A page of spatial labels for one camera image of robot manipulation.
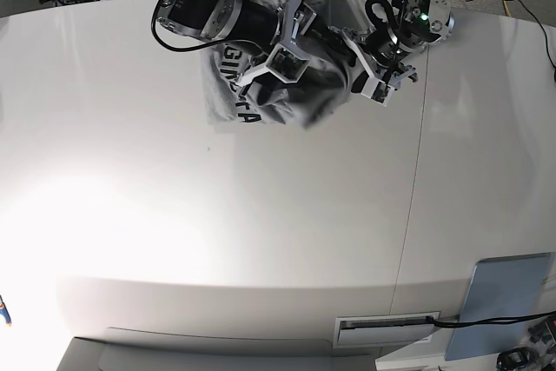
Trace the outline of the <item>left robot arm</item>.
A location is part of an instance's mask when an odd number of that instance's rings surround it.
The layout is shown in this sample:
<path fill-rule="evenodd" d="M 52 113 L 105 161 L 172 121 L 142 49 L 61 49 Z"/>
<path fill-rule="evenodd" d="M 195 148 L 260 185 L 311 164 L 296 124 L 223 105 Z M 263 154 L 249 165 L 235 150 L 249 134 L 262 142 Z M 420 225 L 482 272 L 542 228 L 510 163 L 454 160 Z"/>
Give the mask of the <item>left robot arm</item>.
<path fill-rule="evenodd" d="M 385 106 L 403 80 L 417 82 L 416 68 L 403 60 L 450 37 L 451 9 L 452 0 L 366 0 L 363 11 L 370 28 L 341 30 L 362 67 L 352 92 Z"/>

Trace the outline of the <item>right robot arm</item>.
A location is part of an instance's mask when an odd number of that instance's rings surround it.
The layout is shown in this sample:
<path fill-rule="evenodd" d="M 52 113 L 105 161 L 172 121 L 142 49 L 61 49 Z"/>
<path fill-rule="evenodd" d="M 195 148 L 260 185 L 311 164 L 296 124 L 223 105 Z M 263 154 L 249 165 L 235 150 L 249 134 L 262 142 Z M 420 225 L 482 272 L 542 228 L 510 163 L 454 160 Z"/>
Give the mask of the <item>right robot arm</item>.
<path fill-rule="evenodd" d="M 199 41 L 197 49 L 229 44 L 254 58 L 235 83 L 297 83 L 309 66 L 301 48 L 303 0 L 158 0 L 151 26 Z"/>

